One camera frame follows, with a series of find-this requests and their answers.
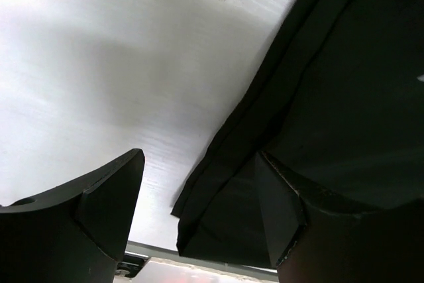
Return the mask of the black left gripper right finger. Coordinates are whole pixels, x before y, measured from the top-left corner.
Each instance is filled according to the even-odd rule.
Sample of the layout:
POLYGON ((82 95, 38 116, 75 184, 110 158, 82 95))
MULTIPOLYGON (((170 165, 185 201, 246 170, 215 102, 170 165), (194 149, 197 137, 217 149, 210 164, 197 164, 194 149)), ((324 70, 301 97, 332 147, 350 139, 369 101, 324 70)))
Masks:
POLYGON ((422 282, 423 200, 392 209, 355 201, 267 152, 254 176, 280 282, 422 282))

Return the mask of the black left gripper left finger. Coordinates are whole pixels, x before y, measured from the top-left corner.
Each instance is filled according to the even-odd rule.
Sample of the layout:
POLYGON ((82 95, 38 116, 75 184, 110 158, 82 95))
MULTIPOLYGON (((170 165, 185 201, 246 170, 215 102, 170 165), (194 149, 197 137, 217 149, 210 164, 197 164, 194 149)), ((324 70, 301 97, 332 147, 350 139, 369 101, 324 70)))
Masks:
POLYGON ((144 153, 1 208, 2 282, 112 282, 123 260, 144 153))

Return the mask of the black shorts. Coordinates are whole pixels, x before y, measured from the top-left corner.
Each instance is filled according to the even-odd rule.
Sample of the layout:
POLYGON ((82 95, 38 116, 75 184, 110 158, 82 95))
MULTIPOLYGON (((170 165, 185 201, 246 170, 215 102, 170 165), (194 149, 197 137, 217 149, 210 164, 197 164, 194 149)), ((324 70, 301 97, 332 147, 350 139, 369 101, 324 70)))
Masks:
POLYGON ((181 256, 268 267, 259 152, 392 208, 423 196, 423 0, 295 0, 172 215, 181 256))

